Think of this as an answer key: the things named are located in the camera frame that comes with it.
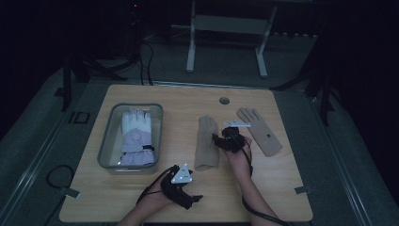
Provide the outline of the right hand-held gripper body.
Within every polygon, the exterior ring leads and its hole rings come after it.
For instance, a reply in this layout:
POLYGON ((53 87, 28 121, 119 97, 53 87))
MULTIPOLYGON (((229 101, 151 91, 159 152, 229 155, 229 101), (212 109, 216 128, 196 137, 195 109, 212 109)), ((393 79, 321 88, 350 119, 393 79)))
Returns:
POLYGON ((221 148, 232 153, 237 153, 245 146, 245 139, 240 134, 240 127, 250 127, 249 122, 243 121, 225 121, 225 128, 222 130, 222 146, 221 148))

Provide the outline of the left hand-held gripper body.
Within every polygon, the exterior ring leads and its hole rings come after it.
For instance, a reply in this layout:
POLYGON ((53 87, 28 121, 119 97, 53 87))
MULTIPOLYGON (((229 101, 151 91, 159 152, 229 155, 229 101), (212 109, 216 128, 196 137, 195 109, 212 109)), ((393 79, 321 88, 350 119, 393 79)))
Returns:
POLYGON ((183 191, 183 186, 192 181, 193 179, 186 164, 181 167, 175 165, 168 170, 167 175, 161 182, 163 194, 171 201, 188 210, 192 206, 194 198, 183 191))

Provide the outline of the plain beige knit glove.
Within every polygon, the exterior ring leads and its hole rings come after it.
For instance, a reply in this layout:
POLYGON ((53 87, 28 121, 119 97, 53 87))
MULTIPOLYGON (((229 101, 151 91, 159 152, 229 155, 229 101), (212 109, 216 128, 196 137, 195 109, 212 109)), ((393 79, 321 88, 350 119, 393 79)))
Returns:
POLYGON ((195 170, 205 171, 219 165, 219 150, 214 144, 213 135, 218 132, 218 124, 209 117, 199 118, 197 145, 195 151, 195 170))

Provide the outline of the lavender and white glove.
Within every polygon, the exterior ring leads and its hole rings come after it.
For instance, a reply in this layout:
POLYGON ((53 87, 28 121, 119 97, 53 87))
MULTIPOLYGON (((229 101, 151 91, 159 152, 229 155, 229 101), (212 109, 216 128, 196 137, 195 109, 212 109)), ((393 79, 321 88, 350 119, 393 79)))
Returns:
POLYGON ((128 114, 121 118, 123 144, 120 164, 123 166, 145 166, 154 162, 152 146, 151 114, 128 114))

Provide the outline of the grey plastic storage bin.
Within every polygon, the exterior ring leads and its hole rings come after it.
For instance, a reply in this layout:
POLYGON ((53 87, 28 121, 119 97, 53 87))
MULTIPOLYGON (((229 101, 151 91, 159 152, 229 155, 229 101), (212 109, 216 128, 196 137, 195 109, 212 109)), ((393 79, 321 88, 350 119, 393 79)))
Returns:
POLYGON ((157 171, 160 158, 160 144, 163 124, 163 107, 159 104, 117 104, 114 105, 105 128, 101 148, 98 153, 98 163, 110 173, 153 174, 157 171), (152 146, 154 162, 145 166, 123 166, 120 164, 123 136, 121 118, 124 112, 131 108, 149 109, 152 116, 152 146))

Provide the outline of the person's right hand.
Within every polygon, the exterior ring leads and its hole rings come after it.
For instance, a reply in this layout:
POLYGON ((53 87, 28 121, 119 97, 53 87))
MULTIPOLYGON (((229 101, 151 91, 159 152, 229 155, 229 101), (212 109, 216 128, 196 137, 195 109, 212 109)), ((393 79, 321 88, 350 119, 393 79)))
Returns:
POLYGON ((231 166, 232 173, 237 180, 249 179, 251 177, 251 142, 252 140, 246 137, 245 146, 241 151, 237 153, 224 152, 231 166))

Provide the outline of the person's left hand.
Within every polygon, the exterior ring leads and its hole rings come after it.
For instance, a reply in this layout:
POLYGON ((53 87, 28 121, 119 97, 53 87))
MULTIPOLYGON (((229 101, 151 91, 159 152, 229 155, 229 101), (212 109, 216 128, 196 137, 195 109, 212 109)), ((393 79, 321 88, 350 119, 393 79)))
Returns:
POLYGON ((153 215, 169 204, 172 204, 172 201, 164 195, 161 181, 157 181, 150 186, 150 190, 139 203, 143 206, 147 214, 153 215))

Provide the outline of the beige glove with dark button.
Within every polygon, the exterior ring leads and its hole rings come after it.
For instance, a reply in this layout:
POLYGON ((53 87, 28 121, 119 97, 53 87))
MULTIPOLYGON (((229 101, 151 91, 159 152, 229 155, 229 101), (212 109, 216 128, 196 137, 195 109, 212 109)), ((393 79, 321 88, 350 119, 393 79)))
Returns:
POLYGON ((236 111, 236 115, 243 122, 250 124, 248 130, 265 156, 271 157, 282 148, 276 135, 272 132, 262 115, 255 108, 240 107, 236 111))

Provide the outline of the black tripod stand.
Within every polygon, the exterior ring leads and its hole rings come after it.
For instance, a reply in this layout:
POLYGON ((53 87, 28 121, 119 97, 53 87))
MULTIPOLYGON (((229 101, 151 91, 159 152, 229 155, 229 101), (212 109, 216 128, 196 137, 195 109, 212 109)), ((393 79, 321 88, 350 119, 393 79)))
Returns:
POLYGON ((272 87, 270 90, 283 91, 309 79, 305 94, 307 97, 316 98, 318 93, 321 93, 319 116, 324 126, 328 126, 327 113, 330 110, 331 78, 332 69, 327 60, 321 62, 306 60, 297 77, 282 85, 272 87))
POLYGON ((77 50, 68 50, 63 58, 63 86, 56 94, 63 98, 62 112, 66 112, 72 103, 72 74, 78 82, 87 83, 90 80, 88 69, 95 71, 112 80, 125 81, 125 78, 117 75, 113 70, 106 68, 95 59, 77 50))

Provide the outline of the white metal stand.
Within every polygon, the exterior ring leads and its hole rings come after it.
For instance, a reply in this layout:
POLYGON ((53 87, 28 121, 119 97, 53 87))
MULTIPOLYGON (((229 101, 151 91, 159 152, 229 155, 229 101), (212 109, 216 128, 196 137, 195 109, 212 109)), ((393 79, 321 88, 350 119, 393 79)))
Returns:
POLYGON ((268 38, 271 34, 271 28, 277 14, 278 7, 274 6, 270 9, 270 13, 267 19, 249 19, 198 14, 196 11, 196 5, 197 0, 191 0, 190 42, 188 47, 185 70, 188 73, 192 73, 194 71, 197 30, 251 34, 261 35, 263 38, 261 44, 257 46, 254 51, 260 77, 266 78, 268 76, 268 72, 263 58, 263 52, 268 38))

